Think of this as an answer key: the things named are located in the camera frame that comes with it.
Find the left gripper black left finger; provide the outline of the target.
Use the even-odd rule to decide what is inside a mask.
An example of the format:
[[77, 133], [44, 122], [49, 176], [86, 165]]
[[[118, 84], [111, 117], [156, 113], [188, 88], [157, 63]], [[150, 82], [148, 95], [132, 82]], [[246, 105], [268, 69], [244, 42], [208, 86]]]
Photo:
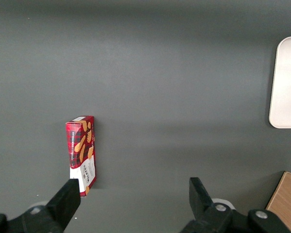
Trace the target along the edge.
[[69, 179], [46, 205], [9, 221], [10, 233], [62, 233], [81, 203], [79, 180]]

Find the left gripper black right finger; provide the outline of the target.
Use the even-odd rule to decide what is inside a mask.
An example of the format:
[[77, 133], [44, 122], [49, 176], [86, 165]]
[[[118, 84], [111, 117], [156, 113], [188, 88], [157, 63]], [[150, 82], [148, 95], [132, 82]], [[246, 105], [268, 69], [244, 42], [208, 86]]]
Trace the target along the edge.
[[199, 178], [190, 178], [189, 203], [194, 220], [182, 233], [225, 233], [232, 222], [232, 209], [224, 203], [214, 203]]

